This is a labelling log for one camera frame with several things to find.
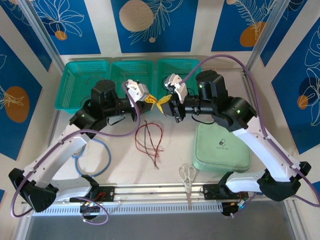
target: plastic basket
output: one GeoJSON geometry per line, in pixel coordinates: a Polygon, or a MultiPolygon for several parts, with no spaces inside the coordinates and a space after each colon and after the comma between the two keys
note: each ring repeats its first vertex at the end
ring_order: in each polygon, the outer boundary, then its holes
{"type": "Polygon", "coordinates": [[[126,94],[121,87],[129,79],[145,84],[150,94],[155,93],[155,64],[152,61],[115,61],[110,66],[109,79],[115,83],[115,91],[119,98],[126,94]]]}
{"type": "MultiPolygon", "coordinates": [[[[197,59],[174,59],[164,58],[159,59],[156,64],[156,84],[155,92],[156,98],[160,100],[163,96],[168,94],[168,91],[164,85],[166,78],[171,74],[178,74],[182,79],[191,72],[191,70],[199,63],[197,59]]],[[[197,83],[196,75],[201,72],[199,67],[196,72],[186,81],[186,87],[191,95],[197,95],[197,83]]]]}
{"type": "Polygon", "coordinates": [[[54,107],[75,114],[91,96],[96,83],[108,78],[109,63],[71,61],[65,65],[54,107]]]}

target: vent grille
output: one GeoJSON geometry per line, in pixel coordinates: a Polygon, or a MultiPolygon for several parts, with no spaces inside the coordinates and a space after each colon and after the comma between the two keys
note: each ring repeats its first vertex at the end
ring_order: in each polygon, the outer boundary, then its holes
{"type": "MultiPolygon", "coordinates": [[[[221,213],[220,202],[194,203],[189,209],[187,203],[175,204],[117,204],[103,205],[110,215],[138,215],[138,214],[182,214],[182,213],[221,213]]],[[[56,205],[45,211],[35,212],[33,216],[75,216],[80,214],[79,205],[56,205]]]]}

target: blue patterned backdrop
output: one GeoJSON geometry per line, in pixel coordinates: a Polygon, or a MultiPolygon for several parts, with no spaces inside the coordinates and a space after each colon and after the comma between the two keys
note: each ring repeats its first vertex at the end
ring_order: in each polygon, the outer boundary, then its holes
{"type": "Polygon", "coordinates": [[[2,199],[4,198],[4,195],[5,195],[5,191],[0,189],[0,207],[1,207],[1,202],[2,202],[2,199]]]}
{"type": "Polygon", "coordinates": [[[198,0],[111,0],[122,53],[189,52],[198,0]]]}
{"type": "Polygon", "coordinates": [[[0,37],[0,153],[16,160],[42,87],[0,37]]]}
{"type": "Polygon", "coordinates": [[[46,49],[38,39],[36,33],[30,26],[28,20],[22,13],[20,7],[9,0],[0,0],[0,6],[13,22],[20,34],[23,36],[24,40],[30,46],[44,68],[48,71],[52,60],[46,49]]]}
{"type": "Polygon", "coordinates": [[[226,0],[211,51],[251,51],[276,0],[226,0]]]}
{"type": "Polygon", "coordinates": [[[31,3],[61,55],[101,53],[84,0],[31,3]]]}
{"type": "Polygon", "coordinates": [[[288,7],[284,11],[279,23],[276,25],[270,39],[265,45],[260,57],[264,66],[268,64],[271,57],[277,50],[278,46],[289,31],[291,25],[296,20],[300,11],[306,4],[307,0],[291,0],[288,7]]]}
{"type": "Polygon", "coordinates": [[[320,144],[320,18],[272,86],[299,153],[320,144]]]}

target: light green pad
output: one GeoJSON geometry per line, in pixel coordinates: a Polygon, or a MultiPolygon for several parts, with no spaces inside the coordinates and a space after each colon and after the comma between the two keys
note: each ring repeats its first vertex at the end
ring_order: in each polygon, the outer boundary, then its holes
{"type": "Polygon", "coordinates": [[[218,124],[200,123],[195,133],[193,165],[201,171],[244,172],[251,165],[251,150],[218,124]]]}

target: gray floor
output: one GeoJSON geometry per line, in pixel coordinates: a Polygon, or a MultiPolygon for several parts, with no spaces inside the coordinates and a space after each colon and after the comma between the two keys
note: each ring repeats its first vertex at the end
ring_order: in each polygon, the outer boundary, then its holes
{"type": "Polygon", "coordinates": [[[252,202],[234,219],[221,213],[113,215],[105,225],[80,216],[34,216],[27,240],[291,240],[283,203],[252,202]]]}

